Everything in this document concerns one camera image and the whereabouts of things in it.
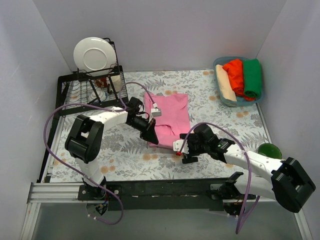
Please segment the pink t shirt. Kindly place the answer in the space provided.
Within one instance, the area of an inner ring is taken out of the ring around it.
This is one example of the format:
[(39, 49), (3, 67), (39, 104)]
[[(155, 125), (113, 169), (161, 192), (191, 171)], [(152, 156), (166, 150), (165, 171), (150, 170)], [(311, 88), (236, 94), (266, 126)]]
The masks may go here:
[(161, 116), (155, 117), (155, 133), (158, 144), (150, 143), (152, 147), (173, 148), (173, 142), (180, 139), (180, 134), (186, 134), (190, 128), (188, 113), (188, 95), (177, 93), (170, 96), (144, 94), (145, 111), (149, 113), (155, 101), (161, 110)]

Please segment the floral green-inside mug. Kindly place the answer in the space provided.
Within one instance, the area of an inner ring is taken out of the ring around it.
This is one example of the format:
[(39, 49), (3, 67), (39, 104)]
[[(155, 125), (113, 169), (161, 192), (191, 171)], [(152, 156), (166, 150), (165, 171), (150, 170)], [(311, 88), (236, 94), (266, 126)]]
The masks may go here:
[(272, 143), (261, 144), (257, 149), (257, 153), (273, 159), (281, 160), (283, 157), (281, 150)]

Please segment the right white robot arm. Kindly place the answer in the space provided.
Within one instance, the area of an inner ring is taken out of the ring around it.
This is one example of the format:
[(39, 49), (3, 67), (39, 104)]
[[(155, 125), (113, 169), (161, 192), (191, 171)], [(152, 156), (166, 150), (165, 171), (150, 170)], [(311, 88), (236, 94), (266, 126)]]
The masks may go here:
[(198, 123), (189, 133), (180, 134), (172, 144), (183, 164), (197, 162), (198, 156), (208, 154), (214, 160), (235, 165), (248, 171), (233, 174), (215, 192), (222, 198), (237, 199), (246, 192), (277, 201), (286, 210), (298, 213), (313, 192), (313, 183), (295, 158), (286, 160), (246, 151), (234, 139), (219, 138), (207, 123)]

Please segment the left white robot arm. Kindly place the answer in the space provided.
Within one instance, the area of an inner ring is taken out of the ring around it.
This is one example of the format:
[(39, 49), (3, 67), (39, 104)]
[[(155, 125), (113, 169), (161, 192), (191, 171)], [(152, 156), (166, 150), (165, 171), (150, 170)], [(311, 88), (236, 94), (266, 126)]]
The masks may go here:
[(117, 125), (127, 124), (140, 132), (142, 140), (155, 145), (159, 143), (155, 131), (156, 120), (151, 116), (140, 116), (142, 105), (141, 100), (131, 97), (126, 108), (114, 106), (110, 111), (92, 116), (80, 114), (71, 127), (64, 146), (83, 173), (85, 191), (95, 200), (103, 199), (107, 193), (106, 178), (97, 160), (106, 131)]

